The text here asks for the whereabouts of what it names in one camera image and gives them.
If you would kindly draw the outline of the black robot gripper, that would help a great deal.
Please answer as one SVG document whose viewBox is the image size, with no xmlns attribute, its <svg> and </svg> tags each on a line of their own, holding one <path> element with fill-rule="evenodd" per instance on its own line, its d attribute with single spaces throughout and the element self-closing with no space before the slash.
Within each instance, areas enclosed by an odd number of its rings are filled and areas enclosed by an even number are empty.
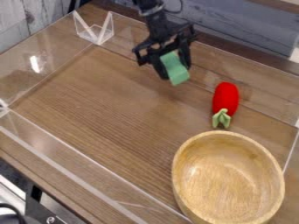
<svg viewBox="0 0 299 224">
<path fill-rule="evenodd" d="M 168 80 L 168 73 L 160 57 L 178 50 L 180 61 L 186 68 L 192 66 L 191 43 L 196 34 L 194 25 L 190 22 L 176 24 L 166 16 L 164 10 L 144 16 L 150 36 L 134 48 L 138 64 L 152 64 L 159 77 Z"/>
</svg>

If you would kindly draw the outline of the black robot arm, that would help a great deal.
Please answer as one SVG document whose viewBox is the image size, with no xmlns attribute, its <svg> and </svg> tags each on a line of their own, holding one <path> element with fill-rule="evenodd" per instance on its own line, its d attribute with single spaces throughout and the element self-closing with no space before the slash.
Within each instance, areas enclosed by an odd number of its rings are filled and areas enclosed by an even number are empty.
<svg viewBox="0 0 299 224">
<path fill-rule="evenodd" d="M 139 66 L 150 64 L 162 80 L 171 79 L 170 66 L 179 65 L 186 70 L 192 66 L 191 44 L 196 39 L 194 24 L 172 23 L 164 0 L 132 0 L 139 8 L 139 16 L 146 21 L 148 37 L 132 49 Z"/>
</svg>

